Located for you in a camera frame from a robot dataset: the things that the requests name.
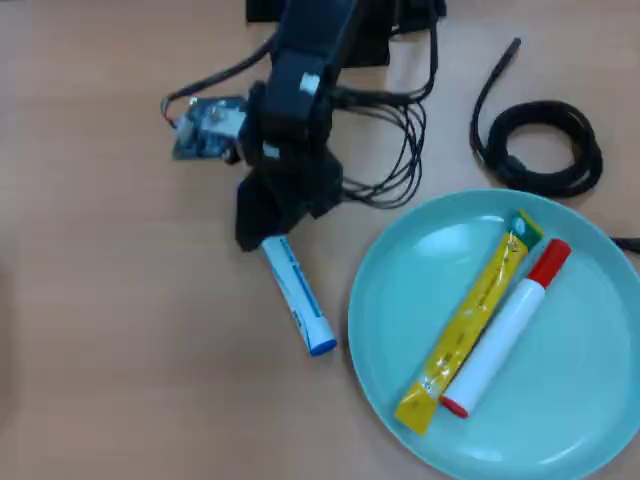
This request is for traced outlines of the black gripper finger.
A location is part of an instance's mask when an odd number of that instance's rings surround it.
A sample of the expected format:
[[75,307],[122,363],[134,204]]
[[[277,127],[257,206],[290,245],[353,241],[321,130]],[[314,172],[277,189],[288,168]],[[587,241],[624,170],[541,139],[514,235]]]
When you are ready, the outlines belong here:
[[250,252],[269,237],[289,233],[301,219],[301,197],[292,182],[276,174],[252,171],[239,185],[235,239]]
[[302,195],[298,218],[318,219],[343,198],[343,166],[328,148],[301,151]]

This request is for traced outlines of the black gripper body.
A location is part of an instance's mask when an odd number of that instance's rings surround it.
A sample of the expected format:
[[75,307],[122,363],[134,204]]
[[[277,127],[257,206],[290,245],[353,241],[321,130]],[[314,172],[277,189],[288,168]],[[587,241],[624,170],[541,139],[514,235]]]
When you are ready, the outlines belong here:
[[257,81],[250,91],[239,146],[260,180],[329,180],[332,107],[322,79]]

